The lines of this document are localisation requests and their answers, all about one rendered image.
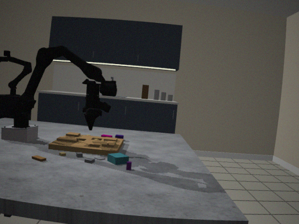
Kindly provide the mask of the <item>tan wooden puzzle board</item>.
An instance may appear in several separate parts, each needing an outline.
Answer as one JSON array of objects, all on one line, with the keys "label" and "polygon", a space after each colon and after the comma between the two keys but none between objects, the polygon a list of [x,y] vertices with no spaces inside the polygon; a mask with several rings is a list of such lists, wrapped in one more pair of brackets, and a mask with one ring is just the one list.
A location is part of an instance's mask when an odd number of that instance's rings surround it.
[{"label": "tan wooden puzzle board", "polygon": [[64,137],[58,137],[50,143],[48,149],[108,156],[108,154],[119,153],[122,145],[123,139],[68,132]]}]

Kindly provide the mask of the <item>teal rectangular block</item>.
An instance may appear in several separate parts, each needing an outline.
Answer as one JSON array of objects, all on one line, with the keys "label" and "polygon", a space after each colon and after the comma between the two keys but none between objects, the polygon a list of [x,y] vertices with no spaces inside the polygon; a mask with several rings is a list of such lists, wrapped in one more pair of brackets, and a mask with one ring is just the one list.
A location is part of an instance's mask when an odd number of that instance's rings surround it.
[{"label": "teal rectangular block", "polygon": [[129,156],[122,153],[108,154],[107,161],[114,165],[127,164],[129,161]]}]

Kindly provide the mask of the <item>small brown flat block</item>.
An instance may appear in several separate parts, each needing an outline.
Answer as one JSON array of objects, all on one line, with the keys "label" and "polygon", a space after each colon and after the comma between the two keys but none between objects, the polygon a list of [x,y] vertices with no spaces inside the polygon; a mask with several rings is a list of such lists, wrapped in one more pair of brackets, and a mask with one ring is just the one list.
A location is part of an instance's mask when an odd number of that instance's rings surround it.
[{"label": "small brown flat block", "polygon": [[35,160],[37,160],[37,161],[46,161],[46,158],[44,158],[44,157],[41,157],[41,156],[32,156],[32,159],[35,159]]}]

